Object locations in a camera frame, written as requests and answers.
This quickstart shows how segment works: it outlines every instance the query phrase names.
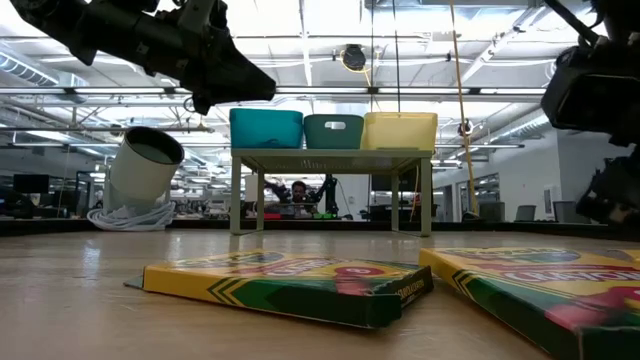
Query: wooden surface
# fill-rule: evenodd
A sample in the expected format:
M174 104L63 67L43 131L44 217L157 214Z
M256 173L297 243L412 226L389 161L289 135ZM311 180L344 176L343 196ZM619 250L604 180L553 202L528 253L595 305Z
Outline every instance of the wooden surface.
M515 233L226 230L0 239L2 359L547 359L441 281L390 328L367 331L125 288L146 264L264 248L416 263L421 247L640 244Z

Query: shelf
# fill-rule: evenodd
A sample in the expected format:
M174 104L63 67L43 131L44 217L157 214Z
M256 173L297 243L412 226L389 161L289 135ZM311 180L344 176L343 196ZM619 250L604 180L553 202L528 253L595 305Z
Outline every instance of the shelf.
M245 166L266 174L401 174L432 155L418 150L231 150Z

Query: plastic bin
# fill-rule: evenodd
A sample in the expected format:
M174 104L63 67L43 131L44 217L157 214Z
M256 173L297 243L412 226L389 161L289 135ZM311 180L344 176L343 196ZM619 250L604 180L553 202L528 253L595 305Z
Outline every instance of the plastic bin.
M298 111L231 109L231 147L299 149L302 147L302 117Z
M434 151L438 114L367 113L361 148Z
M309 115L304 118L308 149L359 149L364 119L357 115Z

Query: yellow bin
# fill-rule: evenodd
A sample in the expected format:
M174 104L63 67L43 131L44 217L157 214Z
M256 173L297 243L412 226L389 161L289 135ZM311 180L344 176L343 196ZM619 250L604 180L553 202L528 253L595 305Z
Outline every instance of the yellow bin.
M434 151L438 114L367 113L360 148Z

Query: small white table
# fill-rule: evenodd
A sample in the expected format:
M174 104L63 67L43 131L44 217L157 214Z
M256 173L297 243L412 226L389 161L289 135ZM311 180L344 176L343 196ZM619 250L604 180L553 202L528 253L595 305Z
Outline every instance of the small white table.
M399 176L420 165L422 189L420 236L431 234L431 151L419 150L315 150L232 149L231 233L240 230L241 167L258 174L257 230L264 230L265 174L374 174L391 175L391 229L398 231Z

